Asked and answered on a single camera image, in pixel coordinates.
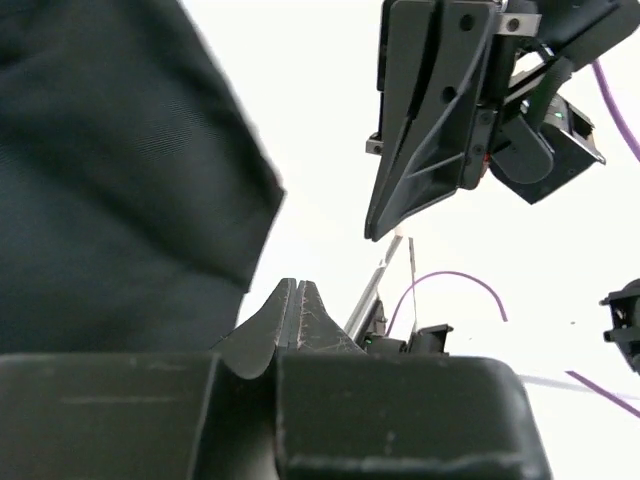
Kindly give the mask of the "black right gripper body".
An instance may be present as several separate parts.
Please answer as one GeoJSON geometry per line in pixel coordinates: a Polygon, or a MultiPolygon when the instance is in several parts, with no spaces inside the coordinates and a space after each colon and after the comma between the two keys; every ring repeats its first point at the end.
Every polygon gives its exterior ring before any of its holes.
{"type": "Polygon", "coordinates": [[[491,172],[529,204],[602,162],[593,124],[559,89],[639,26],[636,1],[485,1],[482,93],[464,187],[491,172]]]}

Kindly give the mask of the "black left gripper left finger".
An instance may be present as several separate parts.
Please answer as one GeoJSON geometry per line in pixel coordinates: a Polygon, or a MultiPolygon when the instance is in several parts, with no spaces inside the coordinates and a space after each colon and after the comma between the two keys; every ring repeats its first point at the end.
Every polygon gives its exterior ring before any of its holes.
{"type": "Polygon", "coordinates": [[[275,355],[296,283],[213,350],[1,359],[5,479],[274,479],[275,355]]]}

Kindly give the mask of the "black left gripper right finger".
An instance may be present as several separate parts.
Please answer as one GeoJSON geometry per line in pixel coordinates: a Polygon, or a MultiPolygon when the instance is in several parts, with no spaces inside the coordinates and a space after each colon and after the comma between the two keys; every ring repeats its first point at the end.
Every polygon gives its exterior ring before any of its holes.
{"type": "Polygon", "coordinates": [[[283,479],[548,479],[527,393],[489,358],[367,354],[316,285],[287,308],[276,379],[283,479]]]}

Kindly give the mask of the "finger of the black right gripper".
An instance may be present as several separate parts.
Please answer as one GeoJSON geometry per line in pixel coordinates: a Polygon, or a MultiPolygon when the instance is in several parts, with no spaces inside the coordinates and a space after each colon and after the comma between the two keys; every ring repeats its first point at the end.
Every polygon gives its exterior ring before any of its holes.
{"type": "Polygon", "coordinates": [[[378,63],[377,63],[377,82],[376,82],[376,87],[379,92],[384,91],[390,12],[395,3],[396,3],[396,0],[384,0],[381,4],[378,63]]]}
{"type": "Polygon", "coordinates": [[[393,5],[367,239],[459,188],[494,34],[491,1],[393,5]]]}

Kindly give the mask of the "black pleated skirt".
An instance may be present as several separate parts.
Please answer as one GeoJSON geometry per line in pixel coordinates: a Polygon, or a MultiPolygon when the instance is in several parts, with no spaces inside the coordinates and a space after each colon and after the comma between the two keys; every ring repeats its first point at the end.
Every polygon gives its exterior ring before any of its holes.
{"type": "Polygon", "coordinates": [[[3,352],[211,348],[282,198],[180,3],[2,3],[3,352]]]}

